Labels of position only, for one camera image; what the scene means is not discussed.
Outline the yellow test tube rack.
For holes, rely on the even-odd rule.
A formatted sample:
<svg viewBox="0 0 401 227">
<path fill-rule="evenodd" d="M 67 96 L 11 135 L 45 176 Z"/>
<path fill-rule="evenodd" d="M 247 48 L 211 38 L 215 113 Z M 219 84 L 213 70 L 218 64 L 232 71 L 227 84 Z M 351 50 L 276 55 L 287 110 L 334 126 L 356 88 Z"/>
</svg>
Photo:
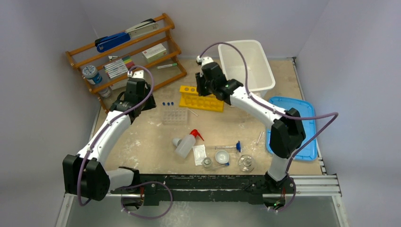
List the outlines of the yellow test tube rack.
<svg viewBox="0 0 401 227">
<path fill-rule="evenodd" d="M 179 107 L 190 109 L 223 112 L 224 102 L 216 99 L 214 95 L 199 96 L 196 87 L 180 86 L 181 98 Z"/>
</svg>

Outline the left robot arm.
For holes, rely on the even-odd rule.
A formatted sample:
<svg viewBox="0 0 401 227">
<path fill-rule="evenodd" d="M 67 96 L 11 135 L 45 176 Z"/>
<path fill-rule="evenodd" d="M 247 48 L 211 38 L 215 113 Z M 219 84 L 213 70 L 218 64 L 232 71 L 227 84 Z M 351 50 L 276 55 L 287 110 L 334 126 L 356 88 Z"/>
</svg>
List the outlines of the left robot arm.
<svg viewBox="0 0 401 227">
<path fill-rule="evenodd" d="M 140 190 L 139 171 L 119 167 L 106 171 L 105 162 L 121 135 L 142 111 L 153 109 L 156 102 L 152 87 L 143 78 L 130 78 L 126 90 L 112 104 L 106 120 L 91 141 L 76 155 L 67 155 L 63 162 L 66 193 L 101 201 L 108 192 L 124 188 L 128 193 Z"/>
</svg>

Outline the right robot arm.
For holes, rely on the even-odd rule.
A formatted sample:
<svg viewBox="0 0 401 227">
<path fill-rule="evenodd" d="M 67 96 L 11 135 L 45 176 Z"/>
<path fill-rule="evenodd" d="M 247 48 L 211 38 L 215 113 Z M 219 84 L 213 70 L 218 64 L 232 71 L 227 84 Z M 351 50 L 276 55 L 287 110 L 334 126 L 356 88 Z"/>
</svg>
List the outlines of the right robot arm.
<svg viewBox="0 0 401 227">
<path fill-rule="evenodd" d="M 270 192 L 278 192 L 288 179 L 287 166 L 292 154 L 306 138 L 299 111 L 278 108 L 248 93 L 241 82 L 227 80 L 219 64 L 209 57 L 203 58 L 199 65 L 201 71 L 196 73 L 196 82 L 200 96 L 214 95 L 218 100 L 246 111 L 270 128 L 273 158 L 265 174 L 265 185 Z"/>
</svg>

